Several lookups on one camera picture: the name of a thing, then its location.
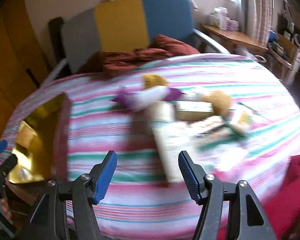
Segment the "white herbal cream box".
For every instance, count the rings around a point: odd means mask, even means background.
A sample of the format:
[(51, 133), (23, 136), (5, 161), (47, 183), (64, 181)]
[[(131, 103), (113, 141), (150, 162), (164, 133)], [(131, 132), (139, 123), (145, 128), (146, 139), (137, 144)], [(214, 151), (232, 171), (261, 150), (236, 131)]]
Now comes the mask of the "white herbal cream box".
[(167, 181), (181, 183), (183, 176), (178, 164), (179, 153), (186, 151), (193, 161), (197, 161), (190, 126), (186, 122), (177, 121), (152, 127), (152, 132)]

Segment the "small green white box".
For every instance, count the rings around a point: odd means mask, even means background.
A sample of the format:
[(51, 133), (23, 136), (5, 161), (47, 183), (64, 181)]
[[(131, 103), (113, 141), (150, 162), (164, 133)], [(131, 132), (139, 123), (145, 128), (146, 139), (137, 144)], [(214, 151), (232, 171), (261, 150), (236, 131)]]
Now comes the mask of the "small green white box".
[(175, 118), (177, 120), (200, 121), (214, 115), (212, 104), (199, 101), (177, 101)]

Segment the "purple snack packet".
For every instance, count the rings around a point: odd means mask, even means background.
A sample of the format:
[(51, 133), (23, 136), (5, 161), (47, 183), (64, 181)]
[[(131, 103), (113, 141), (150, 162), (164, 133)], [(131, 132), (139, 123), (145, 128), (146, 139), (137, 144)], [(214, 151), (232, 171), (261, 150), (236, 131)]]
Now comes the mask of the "purple snack packet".
[(164, 101), (176, 101), (183, 95), (183, 92), (177, 88), (169, 87), (169, 93), (165, 96)]
[(111, 99), (112, 102), (119, 104), (126, 109), (132, 109), (133, 106), (133, 92), (129, 92), (125, 88), (119, 90)]

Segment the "white sock ball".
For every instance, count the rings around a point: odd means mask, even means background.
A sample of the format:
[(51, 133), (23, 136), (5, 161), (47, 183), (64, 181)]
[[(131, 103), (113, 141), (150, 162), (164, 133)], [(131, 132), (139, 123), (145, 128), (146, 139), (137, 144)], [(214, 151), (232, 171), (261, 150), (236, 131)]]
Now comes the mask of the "white sock ball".
[(129, 100), (129, 109), (138, 112), (146, 109), (156, 101), (163, 100), (170, 92), (167, 86), (154, 86), (134, 93)]

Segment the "yellow patterned sock ball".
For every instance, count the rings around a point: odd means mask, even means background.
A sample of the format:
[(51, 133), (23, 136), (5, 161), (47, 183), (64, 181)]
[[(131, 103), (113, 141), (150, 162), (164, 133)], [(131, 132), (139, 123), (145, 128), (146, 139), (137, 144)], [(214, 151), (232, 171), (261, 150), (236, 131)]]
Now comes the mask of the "yellow patterned sock ball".
[(158, 74), (143, 74), (142, 80), (143, 80), (144, 89), (149, 89), (155, 86), (167, 85), (166, 79)]

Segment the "gold metal tray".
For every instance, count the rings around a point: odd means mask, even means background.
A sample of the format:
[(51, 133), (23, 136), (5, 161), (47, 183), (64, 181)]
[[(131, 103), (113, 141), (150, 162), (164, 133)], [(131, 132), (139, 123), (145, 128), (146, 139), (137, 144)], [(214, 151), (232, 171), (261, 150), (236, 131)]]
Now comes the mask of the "gold metal tray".
[(12, 148), (18, 163), (9, 172), (10, 183), (67, 180), (71, 105), (67, 94), (62, 93), (41, 104), (20, 122)]

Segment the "red cloth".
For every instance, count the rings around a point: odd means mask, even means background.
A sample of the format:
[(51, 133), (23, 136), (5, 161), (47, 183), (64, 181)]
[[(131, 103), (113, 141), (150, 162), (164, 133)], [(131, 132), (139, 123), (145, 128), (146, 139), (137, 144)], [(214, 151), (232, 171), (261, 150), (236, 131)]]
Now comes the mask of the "red cloth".
[(263, 208), (277, 239), (281, 239), (300, 215), (300, 155), (291, 157), (281, 189)]

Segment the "wooden wardrobe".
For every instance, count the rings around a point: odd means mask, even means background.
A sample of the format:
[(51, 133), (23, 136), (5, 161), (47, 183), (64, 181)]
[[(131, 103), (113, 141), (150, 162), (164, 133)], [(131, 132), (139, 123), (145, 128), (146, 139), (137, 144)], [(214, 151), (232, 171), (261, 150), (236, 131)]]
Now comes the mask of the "wooden wardrobe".
[(0, 7), (0, 138), (19, 103), (47, 78), (48, 68), (25, 0), (6, 0)]

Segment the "striped bed sheet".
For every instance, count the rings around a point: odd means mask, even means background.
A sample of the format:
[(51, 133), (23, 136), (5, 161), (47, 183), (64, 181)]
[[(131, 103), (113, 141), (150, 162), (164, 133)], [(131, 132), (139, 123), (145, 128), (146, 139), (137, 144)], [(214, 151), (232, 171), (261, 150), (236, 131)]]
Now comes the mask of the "striped bed sheet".
[[(202, 124), (174, 118), (174, 104), (134, 113), (114, 102), (121, 89), (143, 89), (142, 77), (158, 74), (189, 99), (220, 91), (232, 108), (254, 110), (244, 135), (224, 128), (205, 135)], [(190, 198), (178, 167), (187, 151), (195, 163), (222, 181), (246, 180), (265, 203), (283, 186), (293, 156), (300, 156), (300, 109), (284, 85), (264, 66), (237, 55), (203, 54), (148, 63), (106, 79), (75, 75), (35, 91), (14, 111), (3, 132), (8, 149), (20, 122), (41, 104), (64, 93), (71, 101), (65, 135), (66, 178), (74, 180), (117, 153), (117, 168), (105, 198), (95, 207), (107, 239), (189, 239), (200, 207)]]

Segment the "dark red blanket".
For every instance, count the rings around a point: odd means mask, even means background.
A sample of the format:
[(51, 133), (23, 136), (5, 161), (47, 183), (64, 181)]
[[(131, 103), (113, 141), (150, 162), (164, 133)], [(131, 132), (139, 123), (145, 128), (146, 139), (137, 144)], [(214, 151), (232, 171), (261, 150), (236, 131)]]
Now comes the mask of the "dark red blanket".
[(137, 48), (133, 51), (100, 50), (79, 67), (76, 73), (104, 72), (108, 77), (116, 77), (151, 61), (198, 53), (199, 50), (185, 42), (165, 35), (157, 35), (147, 48)]

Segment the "cluttered shelf rack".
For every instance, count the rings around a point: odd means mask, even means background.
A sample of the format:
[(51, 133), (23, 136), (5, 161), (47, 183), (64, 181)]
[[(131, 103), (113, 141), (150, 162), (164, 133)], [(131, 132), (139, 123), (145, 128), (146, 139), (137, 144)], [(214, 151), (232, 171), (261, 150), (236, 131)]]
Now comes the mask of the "cluttered shelf rack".
[(294, 83), (300, 69), (300, 35), (293, 20), (278, 14), (276, 36), (268, 42), (268, 68), (286, 86)]

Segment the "grey yellow blue headboard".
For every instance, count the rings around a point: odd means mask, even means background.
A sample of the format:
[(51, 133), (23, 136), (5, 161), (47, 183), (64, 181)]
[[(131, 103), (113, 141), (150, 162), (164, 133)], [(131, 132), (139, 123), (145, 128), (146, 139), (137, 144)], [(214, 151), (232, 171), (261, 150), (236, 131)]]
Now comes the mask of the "grey yellow blue headboard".
[(99, 4), (62, 26), (72, 73), (100, 50), (146, 48), (161, 34), (195, 45), (191, 0), (115, 0)]

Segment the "wooden side table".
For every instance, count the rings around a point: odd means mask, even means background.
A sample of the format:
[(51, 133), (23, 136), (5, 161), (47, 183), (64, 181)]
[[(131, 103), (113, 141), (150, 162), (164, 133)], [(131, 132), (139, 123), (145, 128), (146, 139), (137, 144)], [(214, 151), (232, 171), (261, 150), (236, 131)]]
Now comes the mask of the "wooden side table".
[(250, 38), (248, 35), (239, 31), (226, 31), (219, 29), (213, 25), (202, 25), (202, 28), (208, 33), (211, 33), (212, 35), (215, 35), (227, 42), (230, 42), (233, 45), (244, 46), (246, 48), (259, 50), (263, 52), (268, 50), (268, 48), (262, 45), (260, 42), (257, 42), (256, 40)]

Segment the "boxes on side table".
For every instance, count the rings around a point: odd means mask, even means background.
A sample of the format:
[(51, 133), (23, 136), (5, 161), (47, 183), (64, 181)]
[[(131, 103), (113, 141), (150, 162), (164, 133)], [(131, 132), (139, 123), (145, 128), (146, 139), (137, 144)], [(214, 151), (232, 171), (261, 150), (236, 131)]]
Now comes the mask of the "boxes on side table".
[(209, 24), (226, 31), (239, 31), (239, 23), (228, 17), (228, 10), (224, 7), (216, 7), (209, 14)]

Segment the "plaid curtain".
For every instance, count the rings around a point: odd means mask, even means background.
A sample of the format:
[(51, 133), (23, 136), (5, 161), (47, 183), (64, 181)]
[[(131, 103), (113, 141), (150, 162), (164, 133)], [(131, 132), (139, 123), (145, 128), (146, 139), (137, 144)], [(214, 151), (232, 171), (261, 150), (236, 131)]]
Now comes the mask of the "plaid curtain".
[(266, 46), (273, 18), (273, 0), (241, 0), (241, 29)]

